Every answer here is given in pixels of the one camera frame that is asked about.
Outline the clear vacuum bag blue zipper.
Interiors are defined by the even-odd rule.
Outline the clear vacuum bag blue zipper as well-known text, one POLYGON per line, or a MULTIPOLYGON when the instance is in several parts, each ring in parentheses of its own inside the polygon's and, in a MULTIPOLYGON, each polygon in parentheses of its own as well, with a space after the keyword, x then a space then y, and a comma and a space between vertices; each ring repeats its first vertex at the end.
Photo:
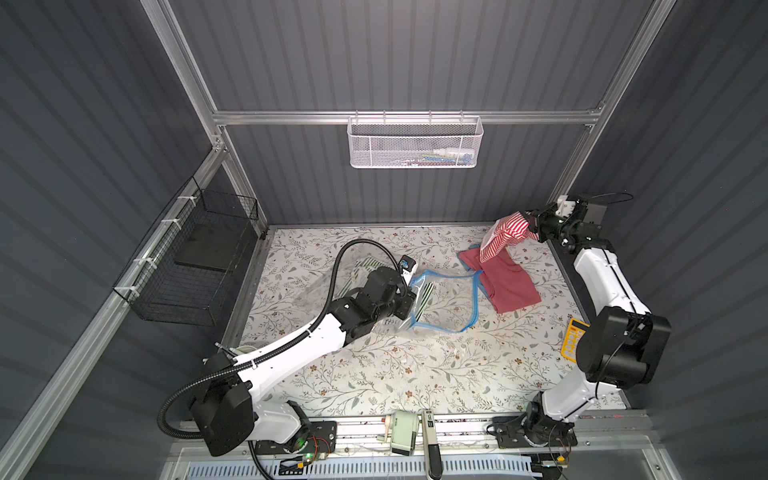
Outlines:
MULTIPOLYGON (((312 283, 298 296, 296 305, 309 313, 319 313, 327 300, 328 284, 335 278, 334 295, 328 308, 330 313, 334 313, 334 302, 355 293, 364 285, 368 275, 381 266, 395 268, 397 265, 371 244, 352 246, 344 252, 338 268, 327 271, 312 283)), ((416 293, 416 301, 405 320, 392 316, 370 325, 386 324, 390 330, 402 334, 426 331, 453 334, 470 329, 479 320, 480 291, 476 273, 449 275, 418 266, 410 286, 416 293)), ((361 318, 353 314, 342 314, 338 318, 361 323, 361 318)))

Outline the red garment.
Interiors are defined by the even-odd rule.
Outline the red garment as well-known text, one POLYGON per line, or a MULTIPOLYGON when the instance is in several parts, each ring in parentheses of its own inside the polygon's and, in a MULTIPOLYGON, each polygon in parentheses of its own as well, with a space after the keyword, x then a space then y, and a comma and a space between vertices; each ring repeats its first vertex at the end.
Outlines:
POLYGON ((505 249, 481 264, 486 297, 498 314, 514 312, 541 302, 541 296, 528 273, 505 249))

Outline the green striped garment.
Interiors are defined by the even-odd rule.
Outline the green striped garment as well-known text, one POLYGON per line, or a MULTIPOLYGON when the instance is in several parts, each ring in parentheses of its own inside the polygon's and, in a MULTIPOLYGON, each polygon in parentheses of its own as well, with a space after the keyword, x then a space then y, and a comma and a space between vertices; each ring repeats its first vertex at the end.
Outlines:
POLYGON ((416 301, 416 293, 410 286, 419 263, 408 255, 403 255, 397 266, 381 266, 373 270, 364 285, 355 293, 336 300, 332 311, 353 314, 369 320, 387 317, 405 319, 416 301))

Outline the blue tank top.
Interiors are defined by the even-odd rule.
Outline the blue tank top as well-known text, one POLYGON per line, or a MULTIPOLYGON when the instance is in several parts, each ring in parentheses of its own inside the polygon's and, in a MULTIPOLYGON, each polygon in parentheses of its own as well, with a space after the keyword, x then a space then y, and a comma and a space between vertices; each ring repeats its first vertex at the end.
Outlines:
POLYGON ((483 295, 487 295, 483 280, 484 271, 480 262, 480 245, 472 245, 469 249, 463 250, 457 254, 461 266, 468 272, 476 273, 478 276, 478 289, 483 295))

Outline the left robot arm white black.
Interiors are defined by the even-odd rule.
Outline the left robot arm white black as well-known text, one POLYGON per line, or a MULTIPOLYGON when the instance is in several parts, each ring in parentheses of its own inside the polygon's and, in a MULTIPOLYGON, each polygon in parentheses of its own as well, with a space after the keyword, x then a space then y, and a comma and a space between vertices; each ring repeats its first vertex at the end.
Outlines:
POLYGON ((222 456, 246 441, 302 446, 309 429, 304 411, 292 401, 268 402, 266 394, 320 357, 368 335, 378 321, 405 320, 415 300, 394 269, 379 267, 362 287, 331 301, 315 329, 297 330, 249 354, 209 358, 205 376, 242 368, 191 389, 188 408, 209 454, 222 456))

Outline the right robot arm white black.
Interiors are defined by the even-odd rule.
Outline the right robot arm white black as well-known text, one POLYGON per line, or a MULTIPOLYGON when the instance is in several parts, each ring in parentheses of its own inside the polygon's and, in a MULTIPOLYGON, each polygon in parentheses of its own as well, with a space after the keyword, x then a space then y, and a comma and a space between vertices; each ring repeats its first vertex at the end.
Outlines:
POLYGON ((569 440, 575 422, 600 398, 655 375, 671 335, 667 318, 642 303, 623 274, 611 242, 602 237, 606 204, 589 197, 560 196, 523 217, 539 241, 573 255, 596 316, 579 339, 576 366, 529 402, 521 420, 526 441, 538 447, 569 440))

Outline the yellow calculator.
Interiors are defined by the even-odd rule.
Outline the yellow calculator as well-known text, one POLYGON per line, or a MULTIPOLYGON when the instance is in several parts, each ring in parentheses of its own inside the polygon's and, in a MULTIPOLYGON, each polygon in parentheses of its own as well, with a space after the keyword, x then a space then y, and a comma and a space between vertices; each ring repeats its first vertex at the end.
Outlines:
POLYGON ((576 351, 579 341, 583 335, 589 330, 590 326, 578 319, 572 318, 565 330, 563 337, 560 354, 565 359, 572 363, 576 363, 576 351))

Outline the white metal pen cup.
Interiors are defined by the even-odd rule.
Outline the white metal pen cup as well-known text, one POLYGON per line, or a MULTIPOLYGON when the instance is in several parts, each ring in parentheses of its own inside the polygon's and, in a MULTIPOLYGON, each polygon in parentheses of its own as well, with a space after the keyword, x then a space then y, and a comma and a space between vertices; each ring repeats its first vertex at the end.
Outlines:
POLYGON ((252 344, 252 343, 246 343, 246 344, 241 344, 235 347, 231 347, 231 346, 225 346, 220 342, 216 342, 215 346, 220 351, 223 351, 230 358, 234 358, 240 355, 250 354, 265 347, 265 345, 252 344))

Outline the pale green box on rail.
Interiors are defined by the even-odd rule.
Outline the pale green box on rail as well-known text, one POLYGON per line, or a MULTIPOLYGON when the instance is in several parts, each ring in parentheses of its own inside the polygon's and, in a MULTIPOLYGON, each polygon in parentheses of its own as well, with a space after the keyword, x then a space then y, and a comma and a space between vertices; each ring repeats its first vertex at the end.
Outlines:
POLYGON ((397 410, 385 419, 385 441, 391 452, 411 456, 415 450, 417 433, 420 426, 419 415, 414 412, 397 410))

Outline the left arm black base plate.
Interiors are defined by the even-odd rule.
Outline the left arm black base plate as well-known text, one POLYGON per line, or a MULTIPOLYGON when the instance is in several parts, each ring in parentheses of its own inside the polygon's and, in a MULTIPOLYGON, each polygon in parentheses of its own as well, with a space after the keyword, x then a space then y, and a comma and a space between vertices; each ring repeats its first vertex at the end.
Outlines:
POLYGON ((295 439, 286 444, 273 441, 256 441, 258 455, 330 454, 336 449, 338 423, 335 421, 311 421, 302 427, 295 439))

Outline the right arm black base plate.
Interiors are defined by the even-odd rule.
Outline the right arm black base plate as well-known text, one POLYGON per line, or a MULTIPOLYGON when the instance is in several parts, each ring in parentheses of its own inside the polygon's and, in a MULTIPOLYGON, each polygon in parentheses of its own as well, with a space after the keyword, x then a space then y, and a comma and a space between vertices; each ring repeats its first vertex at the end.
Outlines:
POLYGON ((578 445, 573 423, 554 421, 547 416, 536 420, 529 419, 527 414, 493 417, 485 432, 500 448, 569 448, 578 445))

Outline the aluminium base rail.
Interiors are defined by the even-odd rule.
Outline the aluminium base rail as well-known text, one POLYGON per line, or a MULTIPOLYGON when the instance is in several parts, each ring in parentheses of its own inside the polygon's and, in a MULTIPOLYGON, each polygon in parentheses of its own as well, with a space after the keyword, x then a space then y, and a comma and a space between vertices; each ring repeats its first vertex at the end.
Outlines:
MULTIPOLYGON (((677 479, 680 474, 642 410, 594 410, 582 415, 575 447, 500 448, 487 435, 496 414, 437 414, 442 479, 677 479)), ((219 457, 201 441, 173 444, 162 479, 428 479, 422 422, 411 456, 391 452, 387 416, 319 418, 338 423, 330 454, 254 455, 241 445, 219 457)))

